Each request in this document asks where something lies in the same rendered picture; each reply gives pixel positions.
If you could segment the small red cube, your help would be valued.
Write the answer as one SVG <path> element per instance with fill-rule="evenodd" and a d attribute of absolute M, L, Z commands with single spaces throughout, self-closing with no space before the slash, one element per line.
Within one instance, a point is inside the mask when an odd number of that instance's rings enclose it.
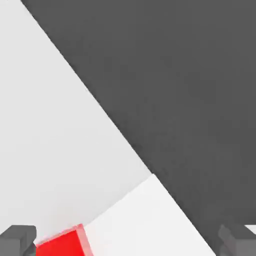
<path fill-rule="evenodd" d="M 84 226 L 78 224 L 36 245 L 36 256 L 94 256 Z"/>

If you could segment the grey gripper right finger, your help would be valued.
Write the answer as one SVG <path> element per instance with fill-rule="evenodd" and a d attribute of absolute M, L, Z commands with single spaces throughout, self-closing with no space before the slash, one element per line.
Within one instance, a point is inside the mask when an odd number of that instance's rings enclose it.
<path fill-rule="evenodd" d="M 256 256 L 256 234 L 246 226 L 221 224 L 218 237 L 222 245 L 217 256 Z"/>

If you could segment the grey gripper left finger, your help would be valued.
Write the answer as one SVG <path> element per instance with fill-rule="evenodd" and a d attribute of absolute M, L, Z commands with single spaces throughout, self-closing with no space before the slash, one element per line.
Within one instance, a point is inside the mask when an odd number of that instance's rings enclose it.
<path fill-rule="evenodd" d="M 0 256 L 36 256 L 34 225 L 11 225 L 0 234 Z"/>

